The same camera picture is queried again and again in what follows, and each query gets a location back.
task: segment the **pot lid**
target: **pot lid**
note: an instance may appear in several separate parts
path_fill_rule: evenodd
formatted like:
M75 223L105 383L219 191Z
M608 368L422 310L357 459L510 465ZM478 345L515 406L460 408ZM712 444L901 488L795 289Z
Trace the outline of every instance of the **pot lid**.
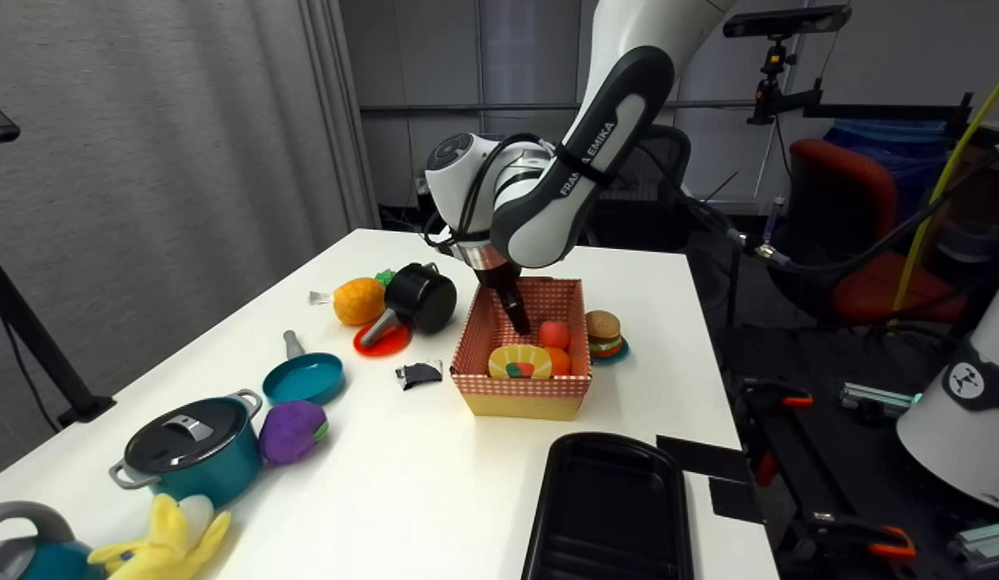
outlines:
M211 451L228 444L236 432L248 425L248 408L238 398L196 398L179 406L126 444L126 465L140 475L179 469L196 460L205 460Z

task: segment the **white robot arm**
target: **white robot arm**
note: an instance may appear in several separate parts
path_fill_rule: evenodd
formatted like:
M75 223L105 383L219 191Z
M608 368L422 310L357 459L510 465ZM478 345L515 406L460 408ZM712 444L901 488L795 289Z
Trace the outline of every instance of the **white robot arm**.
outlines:
M659 113L674 72L700 48L732 0L600 0L589 81L566 135L488 143L451 135L425 160L425 185L443 223L440 241L493 286L527 331L520 266L561 261L597 191Z

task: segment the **yellow pole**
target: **yellow pole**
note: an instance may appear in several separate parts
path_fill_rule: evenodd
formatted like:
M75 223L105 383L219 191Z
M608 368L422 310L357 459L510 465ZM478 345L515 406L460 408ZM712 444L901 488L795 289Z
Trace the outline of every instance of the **yellow pole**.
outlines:
M972 113L971 126L959 133L936 185L931 186L931 195L925 205L931 205L936 195L944 195L946 185L954 180L959 160L963 160L963 150L971 147L976 130L981 126L981 118L990 115L990 110L996 106L999 100L999 81L993 85L993 90L985 94L981 106ZM895 282L895 294L892 294L892 313L906 310L906 301L909 301L909 289L912 289L912 273L916 273L916 265L921 265L921 255L925 255L925 246L928 246L928 232L931 232L931 223L934 219L925 219L916 232L916 241L912 241L912 251L909 251L909 261L906 261L906 271L898 273L898 282Z

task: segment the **fruit basket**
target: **fruit basket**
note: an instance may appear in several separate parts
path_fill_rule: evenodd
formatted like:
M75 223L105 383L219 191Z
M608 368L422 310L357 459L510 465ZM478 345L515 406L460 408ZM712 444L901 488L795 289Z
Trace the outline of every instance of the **fruit basket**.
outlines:
M566 375L546 381L495 381L488 378L488 351L498 345L527 345L504 319L493 289L478 286L473 305L451 363L451 378L473 415L531 415L571 423L589 393L589 340L580 279L522 276L520 279L527 323L566 324Z

